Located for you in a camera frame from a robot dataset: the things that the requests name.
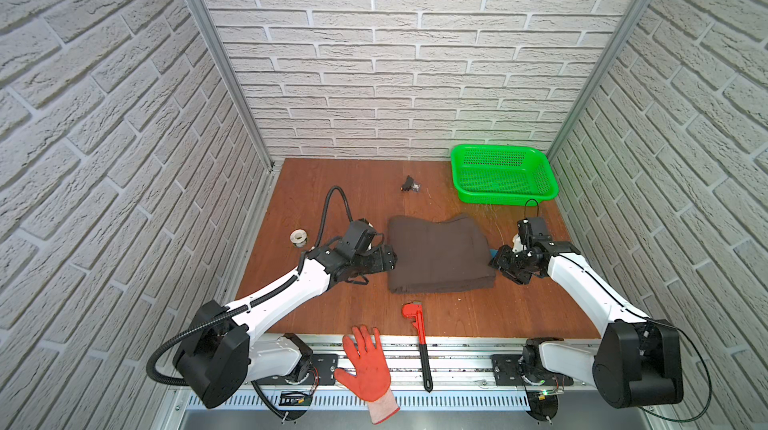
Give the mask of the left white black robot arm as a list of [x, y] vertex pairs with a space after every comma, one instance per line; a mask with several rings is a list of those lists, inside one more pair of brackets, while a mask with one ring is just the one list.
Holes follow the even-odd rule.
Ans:
[[191, 334], [181, 339], [173, 365], [208, 409], [251, 381], [283, 378], [302, 384], [312, 374], [311, 348], [293, 333], [273, 339], [262, 335], [336, 284], [364, 284], [368, 274], [391, 271], [396, 262], [386, 244], [362, 251], [323, 246], [304, 252], [295, 269], [261, 290], [226, 305], [204, 304]]

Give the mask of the brown trousers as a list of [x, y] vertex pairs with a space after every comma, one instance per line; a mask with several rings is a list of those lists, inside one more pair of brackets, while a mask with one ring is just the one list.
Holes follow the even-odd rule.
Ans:
[[476, 221], [458, 214], [442, 222], [394, 216], [388, 242], [397, 256], [388, 272], [394, 294], [454, 293], [494, 286], [488, 240]]

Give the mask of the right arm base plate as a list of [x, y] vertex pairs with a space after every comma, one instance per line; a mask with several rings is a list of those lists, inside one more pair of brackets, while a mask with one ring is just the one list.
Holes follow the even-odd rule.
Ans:
[[491, 364], [497, 386], [568, 387], [572, 377], [528, 363], [520, 354], [492, 354]]

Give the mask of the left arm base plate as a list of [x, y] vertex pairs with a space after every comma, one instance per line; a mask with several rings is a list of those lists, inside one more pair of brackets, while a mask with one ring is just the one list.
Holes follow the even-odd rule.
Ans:
[[339, 356], [333, 353], [315, 353], [309, 360], [300, 361], [300, 368], [287, 376], [270, 376], [258, 381], [260, 385], [334, 386], [334, 371]]

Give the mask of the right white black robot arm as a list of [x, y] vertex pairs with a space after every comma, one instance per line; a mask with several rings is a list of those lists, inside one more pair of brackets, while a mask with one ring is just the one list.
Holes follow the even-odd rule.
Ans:
[[677, 404], [684, 396], [680, 332], [614, 290], [569, 242], [504, 245], [490, 266], [526, 285], [534, 276], [562, 287], [600, 333], [596, 350], [558, 339], [526, 342], [519, 369], [533, 383], [546, 372], [595, 387], [614, 408]]

